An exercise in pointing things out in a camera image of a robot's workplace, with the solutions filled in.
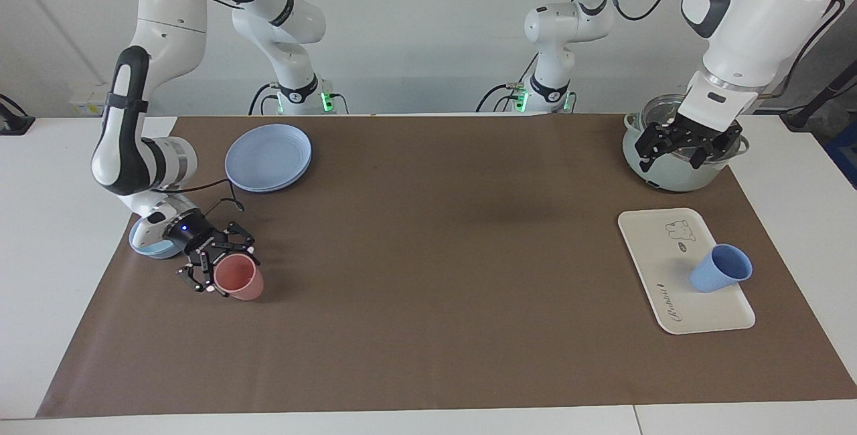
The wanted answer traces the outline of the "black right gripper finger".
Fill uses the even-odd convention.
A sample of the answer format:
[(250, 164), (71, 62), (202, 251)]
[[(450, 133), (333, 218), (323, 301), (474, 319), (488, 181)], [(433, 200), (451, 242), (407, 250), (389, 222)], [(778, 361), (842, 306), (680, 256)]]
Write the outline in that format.
[(230, 222), (226, 228), (218, 231), (218, 262), (226, 256), (238, 253), (248, 256), (253, 262), (260, 262), (255, 256), (255, 237), (238, 222)]
[(214, 263), (206, 251), (185, 253), (187, 262), (175, 271), (177, 277), (194, 292), (226, 292), (214, 282)]

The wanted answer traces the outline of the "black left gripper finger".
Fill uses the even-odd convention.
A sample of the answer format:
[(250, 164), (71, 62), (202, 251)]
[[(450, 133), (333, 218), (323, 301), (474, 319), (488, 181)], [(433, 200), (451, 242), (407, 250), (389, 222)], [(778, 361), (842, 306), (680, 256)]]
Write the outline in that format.
[(652, 122), (643, 130), (635, 142), (635, 151), (639, 155), (640, 169), (648, 173), (655, 161), (662, 155), (670, 154), (680, 148), (680, 129)]
[(728, 129), (716, 137), (701, 137), (690, 157), (693, 169), (699, 169), (709, 161), (719, 161), (731, 157), (738, 151), (742, 139), (742, 129)]

